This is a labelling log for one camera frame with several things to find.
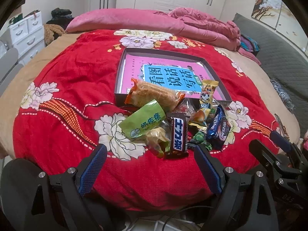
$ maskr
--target white drawer unit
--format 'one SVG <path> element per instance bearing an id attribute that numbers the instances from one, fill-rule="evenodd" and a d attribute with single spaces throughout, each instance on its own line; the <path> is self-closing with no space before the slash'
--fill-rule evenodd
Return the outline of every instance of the white drawer unit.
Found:
<path id="1" fill-rule="evenodd" d="M 45 48 L 45 41 L 41 40 L 38 44 L 33 46 L 28 52 L 26 52 L 21 58 L 20 63 L 27 64 L 34 58 L 43 48 Z"/>
<path id="2" fill-rule="evenodd" d="M 29 34 L 26 38 L 19 40 L 13 44 L 14 48 L 17 48 L 19 58 L 24 55 L 28 50 L 35 46 L 38 42 L 44 39 L 44 27 L 41 26 L 32 34 Z"/>
<path id="3" fill-rule="evenodd" d="M 0 36 L 7 46 L 18 50 L 18 63 L 26 65 L 45 47 L 41 12 L 25 17 Z"/>
<path id="4" fill-rule="evenodd" d="M 27 21 L 20 21 L 10 26 L 4 34 L 7 34 L 6 37 L 10 38 L 8 41 L 9 45 L 17 42 L 18 40 L 28 35 Z"/>
<path id="5" fill-rule="evenodd" d="M 28 30 L 29 33 L 35 31 L 37 28 L 42 26 L 42 14 L 41 12 L 38 12 L 35 16 L 29 16 L 27 17 L 27 24 L 28 24 Z"/>

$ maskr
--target green snack package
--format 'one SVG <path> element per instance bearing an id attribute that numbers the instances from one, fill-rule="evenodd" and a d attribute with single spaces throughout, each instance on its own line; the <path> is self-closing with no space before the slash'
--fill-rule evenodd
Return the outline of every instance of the green snack package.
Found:
<path id="1" fill-rule="evenodd" d="M 119 124 L 127 138 L 138 138 L 158 127 L 166 115 L 156 100 L 144 105 Z"/>

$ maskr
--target drawer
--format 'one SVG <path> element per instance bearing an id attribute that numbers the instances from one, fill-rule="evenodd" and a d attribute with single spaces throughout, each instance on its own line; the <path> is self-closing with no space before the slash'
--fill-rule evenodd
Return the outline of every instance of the drawer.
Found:
<path id="1" fill-rule="evenodd" d="M 14 48 L 17 48 L 19 58 L 24 55 L 29 49 L 44 39 L 44 27 L 41 26 L 39 29 L 29 34 L 25 39 L 22 39 L 13 44 Z"/>
<path id="2" fill-rule="evenodd" d="M 35 31 L 37 28 L 42 26 L 42 13 L 38 12 L 36 17 L 34 15 L 27 18 L 28 31 L 29 33 Z"/>
<path id="3" fill-rule="evenodd" d="M 45 48 L 45 41 L 42 40 L 38 44 L 36 44 L 34 47 L 32 47 L 28 52 L 26 52 L 20 59 L 19 62 L 23 65 L 26 65 L 29 61 L 31 61 L 34 56 L 37 55 L 38 52 L 40 52 L 43 48 Z"/>
<path id="4" fill-rule="evenodd" d="M 10 33 L 11 43 L 14 44 L 28 34 L 27 21 L 24 20 L 14 26 L 9 27 L 8 31 Z"/>

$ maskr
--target floral blanket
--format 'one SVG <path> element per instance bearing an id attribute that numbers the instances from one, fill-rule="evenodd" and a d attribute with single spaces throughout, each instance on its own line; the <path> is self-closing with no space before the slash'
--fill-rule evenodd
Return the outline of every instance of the floral blanket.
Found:
<path id="1" fill-rule="evenodd" d="M 115 105 L 114 88 L 125 47 L 195 55 L 213 67 L 233 100 L 228 138 L 221 151 L 211 152 L 224 166 L 243 173 L 258 164 L 249 153 L 253 139 L 278 152 L 269 139 L 278 124 L 253 82 L 227 53 L 170 33 L 97 30 L 82 34 L 29 86 L 14 122 L 16 157 L 29 159 L 52 175 L 77 166 L 103 143 L 108 156 L 94 189 L 129 210 L 174 209 L 211 195 L 193 151 L 184 159 L 158 159 L 144 142 L 124 136 L 119 123 L 129 112 Z"/>

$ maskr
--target tan bedsheet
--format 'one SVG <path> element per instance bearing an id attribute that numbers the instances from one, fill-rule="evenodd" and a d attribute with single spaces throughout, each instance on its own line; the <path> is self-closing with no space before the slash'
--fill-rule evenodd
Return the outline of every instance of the tan bedsheet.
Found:
<path id="1" fill-rule="evenodd" d="M 15 157 L 12 138 L 13 123 L 24 92 L 41 72 L 43 67 L 66 47 L 73 44 L 79 35 L 80 34 L 63 35 L 43 49 L 33 60 L 21 69 L 4 94 L 0 97 L 0 145 L 2 145 L 2 149 L 12 158 Z M 223 50 L 229 54 L 237 65 L 241 67 L 244 73 L 253 81 L 269 111 L 272 114 L 276 113 L 280 116 L 289 134 L 290 140 L 297 143 L 300 138 L 298 121 L 282 103 L 271 85 L 267 74 L 254 61 L 241 56 L 237 52 L 231 52 L 226 49 Z"/>

